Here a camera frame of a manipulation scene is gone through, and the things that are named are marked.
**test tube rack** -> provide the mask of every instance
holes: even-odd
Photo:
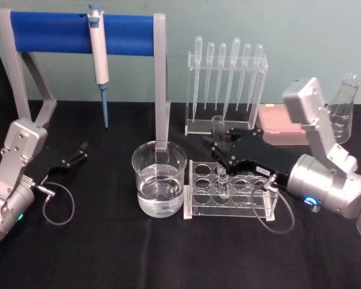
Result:
[[[185,135],[210,134],[211,118],[218,114],[224,114],[223,110],[225,102],[230,102],[228,103],[227,114],[225,117],[226,129],[233,126],[244,129],[253,129],[255,127],[258,107],[261,102],[262,91],[268,71],[268,62],[265,54],[252,57],[248,55],[246,57],[245,49],[248,50],[249,54],[251,50],[249,44],[245,44],[243,48],[240,49],[242,49],[239,50],[240,55],[242,56],[235,57],[235,67],[231,81],[229,80],[229,74],[232,56],[225,54],[223,58],[222,55],[206,55],[203,54],[203,50],[201,49],[199,50],[199,53],[202,54],[197,56],[196,61],[195,53],[188,53]],[[262,50],[262,45],[257,45],[255,54],[257,54],[257,51],[262,52]],[[221,67],[221,83],[217,94],[218,104],[215,105],[217,82],[219,82],[218,75]],[[196,79],[199,79],[197,86],[195,84]],[[251,82],[253,82],[253,89],[250,89]],[[196,104],[195,117],[193,117],[194,90],[197,91],[197,102],[194,103]],[[206,105],[205,91],[208,91]],[[227,91],[230,92],[228,101],[226,100]],[[236,104],[237,95],[240,95],[239,105]]]
[[[278,194],[262,191],[266,178],[250,172],[228,176],[229,197],[221,197],[218,191],[216,163],[201,163],[190,160],[189,186],[184,190],[184,219],[193,216],[255,217],[251,208],[250,195],[259,217],[274,221],[274,209]]]

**robotic arm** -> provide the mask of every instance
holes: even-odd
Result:
[[[357,218],[361,234],[361,176],[357,161],[335,142],[329,115],[317,78],[299,79],[283,93],[294,123],[300,123],[309,139],[312,155],[296,155],[266,144],[262,131],[226,132],[234,143],[228,153],[218,143],[213,156],[236,175],[248,170],[265,176],[267,190],[278,186],[312,206],[327,208],[348,219]]]

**black table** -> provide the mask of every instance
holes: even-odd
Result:
[[[39,106],[31,103],[33,113]],[[183,220],[182,210],[166,219],[145,215],[137,202],[131,156],[155,137],[153,104],[112,103],[109,111],[105,131],[99,103],[58,103],[47,145],[69,155],[83,141],[89,143],[87,163],[66,181],[75,197],[75,217],[63,227],[46,223],[45,197],[36,192],[25,217],[0,243],[0,289],[361,288],[355,220],[325,210],[311,213],[290,197],[297,224],[283,236],[270,234],[255,219]],[[0,148],[15,118],[0,107]],[[184,136],[184,104],[171,106],[169,140],[189,159],[211,159],[201,136]],[[361,173],[361,106],[355,106],[345,148],[358,159]],[[63,201],[55,205],[69,210]],[[281,202],[276,218],[275,228],[289,225]]]

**teal wall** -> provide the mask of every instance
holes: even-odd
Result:
[[[295,78],[317,76],[329,101],[345,72],[361,74],[361,0],[99,0],[108,14],[167,15],[170,97],[183,102],[194,39],[261,43],[269,72],[262,102],[282,101]],[[88,1],[6,0],[0,8],[87,12]],[[0,53],[6,64],[0,36]],[[98,101],[91,55],[37,54],[57,99]],[[153,101],[153,60],[109,56],[111,101]],[[26,75],[29,98],[39,93]],[[361,89],[356,97],[361,103]]]

